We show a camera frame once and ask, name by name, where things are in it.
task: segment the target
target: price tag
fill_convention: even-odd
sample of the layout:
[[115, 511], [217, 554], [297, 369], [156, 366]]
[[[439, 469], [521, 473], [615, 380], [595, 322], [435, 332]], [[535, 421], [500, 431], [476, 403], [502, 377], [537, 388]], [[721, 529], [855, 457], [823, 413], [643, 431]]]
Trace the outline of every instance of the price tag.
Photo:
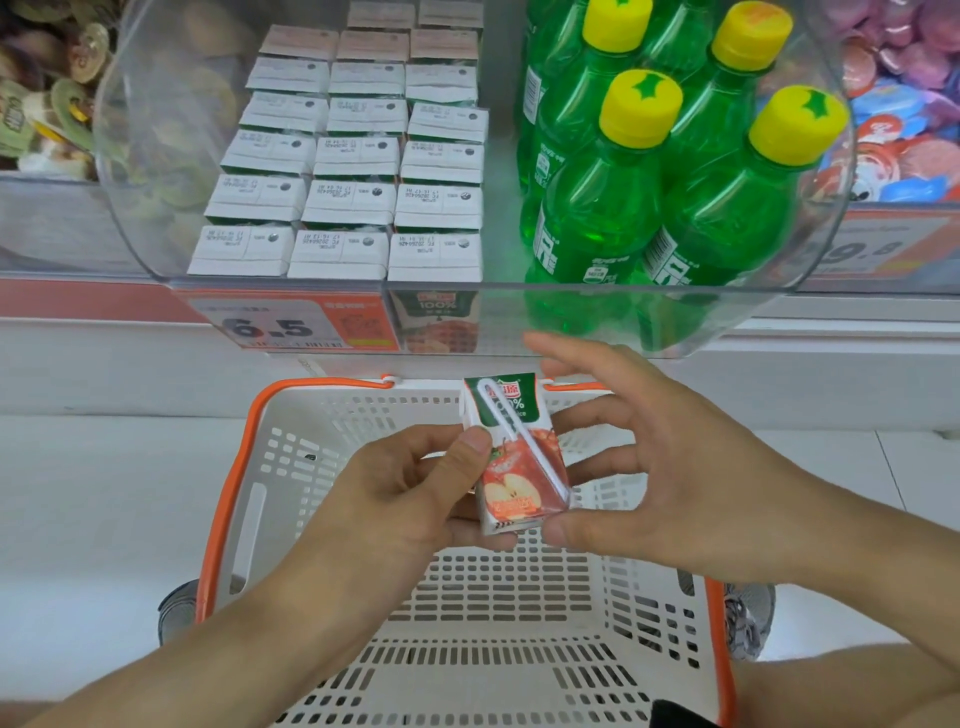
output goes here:
[[302, 298], [269, 299], [259, 298], [253, 292], [236, 291], [220, 296], [191, 294], [184, 299], [244, 349], [272, 352], [396, 352], [399, 349], [379, 294], [318, 293], [304, 294]]
[[313, 301], [200, 299], [190, 304], [247, 349], [351, 348]]
[[867, 276], [945, 226], [948, 217], [850, 218], [814, 276]]

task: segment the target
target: juice box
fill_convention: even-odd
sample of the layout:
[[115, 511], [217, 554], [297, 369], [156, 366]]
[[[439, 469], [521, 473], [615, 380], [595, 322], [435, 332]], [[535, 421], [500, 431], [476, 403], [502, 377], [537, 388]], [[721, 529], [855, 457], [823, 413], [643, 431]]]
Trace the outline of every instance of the juice box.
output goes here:
[[477, 484], [486, 535], [522, 531], [569, 508], [564, 457], [537, 375], [465, 379], [460, 415], [464, 428], [481, 425], [493, 438]]

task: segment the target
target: candy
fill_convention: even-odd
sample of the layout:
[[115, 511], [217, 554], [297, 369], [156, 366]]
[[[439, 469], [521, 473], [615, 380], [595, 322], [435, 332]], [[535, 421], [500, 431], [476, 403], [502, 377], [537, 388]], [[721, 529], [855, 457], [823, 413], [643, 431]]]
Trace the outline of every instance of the candy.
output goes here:
[[847, 43], [843, 49], [843, 84], [851, 98], [862, 96], [874, 87], [876, 61], [865, 48]]
[[916, 38], [914, 21], [921, 0], [886, 0], [881, 9], [881, 21], [886, 41], [897, 48], [905, 48]]
[[927, 43], [914, 43], [900, 54], [903, 79], [919, 88], [943, 88], [953, 69], [943, 51]]
[[838, 31], [854, 28], [870, 16], [872, 0], [822, 0], [822, 6]]
[[960, 4], [926, 0], [918, 20], [924, 41], [944, 53], [960, 52]]
[[924, 139], [900, 156], [900, 171], [904, 177], [925, 180], [942, 175], [955, 187], [960, 184], [960, 147], [946, 139]]

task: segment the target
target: green plastic bottle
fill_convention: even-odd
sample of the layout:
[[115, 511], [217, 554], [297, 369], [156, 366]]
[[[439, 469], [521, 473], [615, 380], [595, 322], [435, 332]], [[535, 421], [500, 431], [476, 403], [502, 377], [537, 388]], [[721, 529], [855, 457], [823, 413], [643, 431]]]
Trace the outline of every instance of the green plastic bottle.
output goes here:
[[651, 0], [590, 0], [584, 48], [540, 102], [520, 237], [532, 245], [543, 191], [566, 159], [596, 137], [597, 117], [617, 74], [636, 65]]
[[773, 95], [734, 154], [667, 195], [643, 266], [658, 285], [723, 286], [768, 262], [790, 237], [797, 183], [847, 127], [847, 105], [818, 88]]
[[527, 68], [521, 90], [522, 115], [520, 139], [516, 145], [516, 169], [520, 186], [526, 190], [529, 181], [530, 156], [533, 150], [534, 127], [540, 99], [550, 84], [560, 76], [584, 46], [584, 16], [588, 0], [556, 0], [543, 25], [530, 38]]
[[520, 128], [520, 121], [523, 119], [523, 92], [527, 83], [527, 59], [530, 52], [530, 43], [537, 32], [537, 28], [543, 25], [543, 22], [550, 14], [550, 10], [559, 0], [528, 0], [527, 2], [527, 27], [523, 33], [523, 46], [520, 50], [520, 78], [516, 85], [516, 98], [514, 100], [514, 125]]
[[663, 151], [667, 190], [740, 147], [756, 112], [756, 83], [792, 30], [790, 13], [776, 5], [750, 0], [730, 9], [707, 63], [681, 83], [684, 108]]
[[657, 0], [639, 65], [682, 81], [707, 62], [716, 0]]
[[[655, 71], [611, 83], [593, 144], [573, 155], [546, 190], [528, 283], [626, 283], [661, 228], [658, 149], [677, 119], [680, 87]], [[529, 291], [533, 324], [584, 334], [630, 308], [612, 286], [595, 292]]]

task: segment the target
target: white plastic basket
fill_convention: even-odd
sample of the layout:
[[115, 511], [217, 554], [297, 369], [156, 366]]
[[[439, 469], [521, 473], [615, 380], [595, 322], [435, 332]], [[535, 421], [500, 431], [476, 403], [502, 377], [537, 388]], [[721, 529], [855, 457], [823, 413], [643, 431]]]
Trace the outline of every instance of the white plastic basket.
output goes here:
[[[360, 446], [458, 423], [460, 384], [304, 379], [261, 393], [217, 508], [198, 619], [240, 595], [234, 574], [249, 585], [276, 566]], [[548, 385], [547, 404], [604, 393]], [[608, 425], [561, 438], [567, 462], [631, 441]], [[633, 508], [644, 487], [611, 477], [577, 499]], [[440, 553], [357, 661], [276, 723], [642, 726], [660, 698], [732, 724], [722, 585], [695, 576], [691, 589], [674, 570], [551, 548], [533, 530], [511, 553]]]

